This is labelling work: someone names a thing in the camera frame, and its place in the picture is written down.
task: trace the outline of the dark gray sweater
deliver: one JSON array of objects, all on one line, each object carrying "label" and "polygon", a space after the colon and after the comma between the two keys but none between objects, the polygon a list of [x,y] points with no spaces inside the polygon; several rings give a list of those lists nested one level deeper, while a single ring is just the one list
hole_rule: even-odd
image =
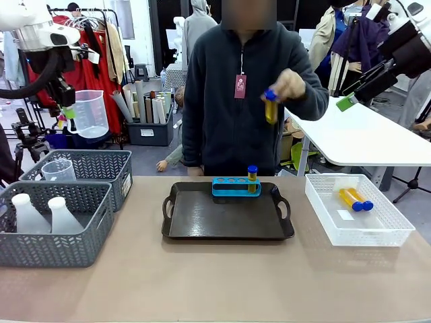
[{"label": "dark gray sweater", "polygon": [[[246,98],[235,99],[241,52]],[[183,154],[188,167],[234,168],[256,165],[274,170],[283,133],[284,107],[279,123],[265,119],[263,92],[284,69],[297,72],[306,83],[306,97],[284,106],[304,120],[320,119],[329,94],[311,69],[299,35],[283,25],[257,32],[243,47],[231,30],[216,26],[196,42],[189,63],[183,115]]]}]

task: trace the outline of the coat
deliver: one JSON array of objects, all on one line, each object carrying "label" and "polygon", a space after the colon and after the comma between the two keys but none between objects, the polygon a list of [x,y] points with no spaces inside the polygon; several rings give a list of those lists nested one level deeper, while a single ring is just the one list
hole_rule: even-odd
[{"label": "coat", "polygon": [[335,10],[330,7],[321,18],[321,22],[317,25],[316,32],[312,37],[309,55],[313,71],[316,71],[328,55],[334,43],[335,29]]}]

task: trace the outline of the gray plastic basket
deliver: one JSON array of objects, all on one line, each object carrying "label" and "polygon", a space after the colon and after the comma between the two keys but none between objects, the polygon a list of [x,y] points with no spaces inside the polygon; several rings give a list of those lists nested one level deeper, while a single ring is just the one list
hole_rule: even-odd
[{"label": "gray plastic basket", "polygon": [[[114,223],[109,183],[16,182],[0,194],[7,210],[0,216],[0,266],[89,267],[94,264]],[[65,198],[67,208],[84,230],[75,235],[17,234],[16,213],[11,200],[30,195],[32,204],[52,223],[48,201]]]},{"label": "gray plastic basket", "polygon": [[42,167],[54,160],[65,158],[73,162],[77,180],[108,182],[112,184],[114,212],[120,211],[133,183],[131,151],[126,150],[66,150],[50,152],[20,180],[36,180],[42,176]]}]

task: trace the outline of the table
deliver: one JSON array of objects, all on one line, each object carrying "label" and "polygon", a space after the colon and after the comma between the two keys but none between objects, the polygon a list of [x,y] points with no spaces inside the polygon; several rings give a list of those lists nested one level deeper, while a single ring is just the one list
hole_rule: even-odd
[{"label": "table", "polygon": [[371,109],[356,104],[341,112],[329,98],[322,119],[304,121],[292,114],[306,137],[298,175],[303,176],[312,142],[332,164],[377,166],[372,181],[380,186],[387,166],[431,166],[431,143]]},{"label": "table", "polygon": [[166,83],[164,91],[170,91],[186,85],[186,75],[182,63],[173,63],[166,69]]},{"label": "table", "polygon": [[[393,322],[431,318],[431,247],[340,248],[304,178],[274,182],[292,208],[285,242],[173,242],[162,202],[190,178],[134,177],[95,265],[0,268],[0,319],[33,322]],[[198,180],[210,181],[209,178]]]}]

